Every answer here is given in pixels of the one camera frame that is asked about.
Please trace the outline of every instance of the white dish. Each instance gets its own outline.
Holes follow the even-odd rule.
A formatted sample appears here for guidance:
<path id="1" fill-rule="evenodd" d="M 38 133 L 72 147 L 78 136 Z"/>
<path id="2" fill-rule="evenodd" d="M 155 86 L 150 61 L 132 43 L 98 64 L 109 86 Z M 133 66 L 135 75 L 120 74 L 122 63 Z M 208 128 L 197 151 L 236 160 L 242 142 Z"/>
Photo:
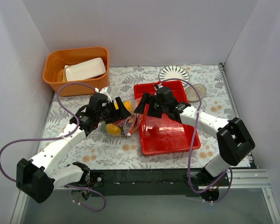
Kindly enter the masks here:
<path id="1" fill-rule="evenodd" d="M 106 68 L 100 57 L 65 68 L 67 81 L 85 80 L 105 73 Z"/>
<path id="2" fill-rule="evenodd" d="M 178 65 L 169 65 L 160 70 L 159 73 L 159 79 L 161 81 L 168 79 L 168 78 L 180 78 L 185 81 L 190 80 L 190 75 L 187 70 L 185 70 L 183 67 Z"/>

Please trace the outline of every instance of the orange plastic container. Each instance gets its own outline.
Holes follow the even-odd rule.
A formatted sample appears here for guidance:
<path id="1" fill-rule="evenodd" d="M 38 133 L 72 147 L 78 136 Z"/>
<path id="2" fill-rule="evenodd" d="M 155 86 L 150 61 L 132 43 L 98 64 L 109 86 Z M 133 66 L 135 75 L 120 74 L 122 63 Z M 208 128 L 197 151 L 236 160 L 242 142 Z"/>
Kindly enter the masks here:
<path id="1" fill-rule="evenodd" d="M 62 82 L 65 65 L 74 65 L 97 57 L 101 57 L 103 59 L 106 67 L 106 73 L 96 78 L 90 78 L 77 82 L 91 85 L 101 90 L 110 84 L 108 75 L 109 53 L 108 50 L 103 47 L 67 49 L 52 52 L 47 58 L 42 78 L 55 92 L 58 92 L 58 90 L 65 84 L 76 82 Z M 93 93 L 94 91 L 86 86 L 70 85 L 61 91 L 60 96 L 66 97 Z"/>

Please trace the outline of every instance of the lemon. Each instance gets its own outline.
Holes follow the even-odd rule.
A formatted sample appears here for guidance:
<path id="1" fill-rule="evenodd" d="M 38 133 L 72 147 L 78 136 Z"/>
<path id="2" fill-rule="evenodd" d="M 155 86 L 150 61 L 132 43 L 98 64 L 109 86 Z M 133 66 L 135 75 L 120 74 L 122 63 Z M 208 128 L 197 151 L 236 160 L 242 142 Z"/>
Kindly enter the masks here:
<path id="1" fill-rule="evenodd" d="M 106 125 L 106 131 L 108 134 L 112 135 L 112 136 L 119 136 L 121 133 L 121 129 L 120 127 L 118 127 L 115 124 L 107 124 Z"/>
<path id="2" fill-rule="evenodd" d="M 133 106 L 132 106 L 132 104 L 131 104 L 130 101 L 127 100 L 127 101 L 123 102 L 123 105 L 125 106 L 125 108 L 126 108 L 129 112 L 132 112 Z"/>
<path id="3" fill-rule="evenodd" d="M 125 106 L 125 108 L 126 108 L 129 112 L 132 112 L 133 106 L 132 106 L 132 104 L 131 104 L 130 101 L 127 100 L 127 101 L 123 102 L 123 105 Z M 118 105 L 117 105 L 116 102 L 114 102 L 114 106 L 115 106 L 115 109 L 117 110 L 117 109 L 118 109 Z"/>

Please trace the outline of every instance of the floral tablecloth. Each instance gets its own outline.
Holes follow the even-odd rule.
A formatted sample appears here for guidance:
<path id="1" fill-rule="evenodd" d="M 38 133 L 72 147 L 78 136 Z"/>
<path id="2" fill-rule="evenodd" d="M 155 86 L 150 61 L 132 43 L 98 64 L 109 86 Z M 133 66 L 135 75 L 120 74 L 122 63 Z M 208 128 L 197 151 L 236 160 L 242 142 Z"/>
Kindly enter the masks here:
<path id="1" fill-rule="evenodd" d="M 202 111 L 217 117 L 231 119 L 235 116 L 218 66 L 184 65 L 190 74 L 192 84 L 203 84 L 206 95 L 203 98 Z M 158 81 L 162 67 L 113 67 L 110 68 L 111 96 L 120 96 L 123 100 L 133 98 L 133 86 Z M 61 98 L 61 102 L 72 112 L 88 104 L 89 95 Z M 65 112 L 54 96 L 48 122 L 43 137 L 57 136 L 68 124 L 70 115 Z M 208 134 L 198 131 L 201 147 L 194 150 L 191 166 L 201 168 L 219 153 L 217 141 Z M 44 141 L 40 149 L 50 142 Z M 77 144 L 58 164 L 63 168 L 67 164 L 80 161 L 90 169 L 145 169 L 145 168 L 186 168 L 189 153 L 173 153 L 144 156 L 141 152 L 139 133 L 130 138 L 106 137 L 99 130 L 93 131 L 85 140 Z M 239 167 L 249 167 L 245 158 Z"/>

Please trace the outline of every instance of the red tray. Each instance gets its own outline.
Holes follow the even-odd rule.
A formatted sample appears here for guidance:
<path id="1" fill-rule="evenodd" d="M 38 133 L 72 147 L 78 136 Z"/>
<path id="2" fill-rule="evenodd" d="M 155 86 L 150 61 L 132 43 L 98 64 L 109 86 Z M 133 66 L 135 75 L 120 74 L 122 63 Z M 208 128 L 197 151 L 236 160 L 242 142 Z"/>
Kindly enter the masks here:
<path id="1" fill-rule="evenodd" d="M 134 86 L 135 99 L 142 97 L 145 92 L 155 94 L 155 83 Z M 177 101 L 187 102 L 187 97 L 180 81 L 162 83 L 168 86 Z M 172 121 L 166 114 L 162 118 L 146 116 L 148 105 L 145 107 L 144 118 L 139 127 L 142 152 L 144 155 L 157 155 L 186 152 L 190 149 L 194 127 Z M 196 133 L 193 149 L 200 148 L 200 140 Z"/>

